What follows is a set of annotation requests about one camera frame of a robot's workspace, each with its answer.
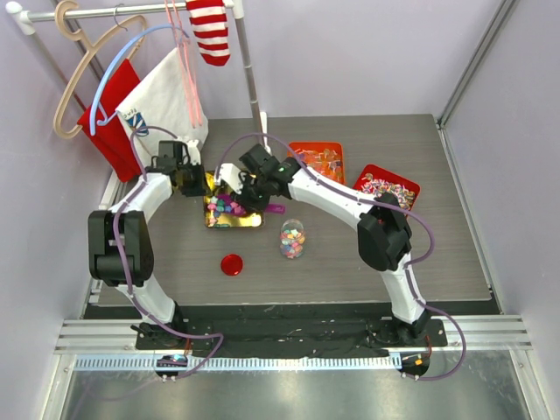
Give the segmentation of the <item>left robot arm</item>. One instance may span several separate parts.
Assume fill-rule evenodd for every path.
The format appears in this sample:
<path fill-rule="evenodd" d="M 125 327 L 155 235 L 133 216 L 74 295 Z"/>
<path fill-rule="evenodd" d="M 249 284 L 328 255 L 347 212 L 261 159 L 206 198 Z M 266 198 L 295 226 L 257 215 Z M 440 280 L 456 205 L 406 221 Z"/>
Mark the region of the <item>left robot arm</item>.
<path fill-rule="evenodd" d="M 186 338 L 179 305 L 164 292 L 154 274 L 155 256 L 149 221 L 175 193 L 206 194 L 201 141 L 161 141 L 157 155 L 142 169 L 135 186 L 107 210 L 88 216 L 88 260 L 92 278 L 119 290 L 140 313 L 157 326 L 156 338 L 169 349 Z"/>

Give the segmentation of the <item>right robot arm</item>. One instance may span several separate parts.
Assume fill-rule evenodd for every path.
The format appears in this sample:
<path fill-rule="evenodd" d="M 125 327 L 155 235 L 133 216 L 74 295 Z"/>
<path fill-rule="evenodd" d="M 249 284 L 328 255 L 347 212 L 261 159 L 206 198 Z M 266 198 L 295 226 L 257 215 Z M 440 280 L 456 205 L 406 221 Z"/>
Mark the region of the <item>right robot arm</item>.
<path fill-rule="evenodd" d="M 394 195 L 376 199 L 318 174 L 295 157 L 279 161 L 259 144 L 240 161 L 244 170 L 235 194 L 242 206 L 262 211 L 271 197 L 282 196 L 346 223 L 357 234 L 360 259 L 381 275 L 398 340 L 413 346 L 425 337 L 431 314 L 411 268 L 411 227 Z"/>

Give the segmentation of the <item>purple plastic scoop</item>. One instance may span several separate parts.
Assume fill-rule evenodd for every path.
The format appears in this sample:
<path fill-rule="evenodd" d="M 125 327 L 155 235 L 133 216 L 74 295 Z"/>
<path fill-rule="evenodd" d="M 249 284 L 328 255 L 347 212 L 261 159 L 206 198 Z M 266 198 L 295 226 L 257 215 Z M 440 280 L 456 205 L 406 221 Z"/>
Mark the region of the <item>purple plastic scoop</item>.
<path fill-rule="evenodd" d="M 216 199 L 215 209 L 220 213 L 232 214 L 236 217 L 247 214 L 247 211 L 227 194 L 217 195 Z M 263 211 L 265 213 L 284 214 L 285 206 L 280 204 L 268 204 Z"/>

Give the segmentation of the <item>orange candy box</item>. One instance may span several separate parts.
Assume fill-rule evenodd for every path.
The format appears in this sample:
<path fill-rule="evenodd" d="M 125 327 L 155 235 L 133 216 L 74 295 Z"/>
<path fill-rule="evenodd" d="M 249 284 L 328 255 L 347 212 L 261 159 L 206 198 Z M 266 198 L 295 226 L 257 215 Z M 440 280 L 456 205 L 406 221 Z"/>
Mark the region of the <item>orange candy box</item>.
<path fill-rule="evenodd" d="M 336 142 L 291 142 L 297 156 L 319 174 L 345 184 L 343 147 Z"/>

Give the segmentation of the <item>red jar lid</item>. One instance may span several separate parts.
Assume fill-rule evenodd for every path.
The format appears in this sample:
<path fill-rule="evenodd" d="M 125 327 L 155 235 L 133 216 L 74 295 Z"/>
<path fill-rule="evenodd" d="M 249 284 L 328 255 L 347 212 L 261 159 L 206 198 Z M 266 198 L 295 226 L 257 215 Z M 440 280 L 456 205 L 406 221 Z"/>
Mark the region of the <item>red jar lid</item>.
<path fill-rule="evenodd" d="M 225 255 L 220 262 L 220 269 L 227 276 L 238 276 L 243 269 L 243 260 L 237 254 Z"/>

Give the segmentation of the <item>gold tin of star candies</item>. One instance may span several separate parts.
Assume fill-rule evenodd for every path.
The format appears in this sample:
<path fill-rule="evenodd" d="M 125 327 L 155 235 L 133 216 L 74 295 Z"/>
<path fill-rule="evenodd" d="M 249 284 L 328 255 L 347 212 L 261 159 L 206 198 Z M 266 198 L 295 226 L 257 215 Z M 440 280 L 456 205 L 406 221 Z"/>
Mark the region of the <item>gold tin of star candies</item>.
<path fill-rule="evenodd" d="M 228 185 L 216 185 L 214 173 L 206 172 L 209 194 L 203 197 L 205 226 L 207 228 L 259 228 L 264 223 L 261 213 L 247 213 L 232 199 Z"/>

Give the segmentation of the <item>clear plastic jar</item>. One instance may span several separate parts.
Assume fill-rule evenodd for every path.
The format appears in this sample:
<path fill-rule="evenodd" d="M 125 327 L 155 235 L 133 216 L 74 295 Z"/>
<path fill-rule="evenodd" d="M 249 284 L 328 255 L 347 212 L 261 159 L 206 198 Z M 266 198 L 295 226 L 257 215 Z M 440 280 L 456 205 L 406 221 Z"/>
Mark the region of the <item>clear plastic jar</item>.
<path fill-rule="evenodd" d="M 288 259 L 299 258 L 304 253 L 305 229 L 296 219 L 287 220 L 280 229 L 280 252 Z"/>

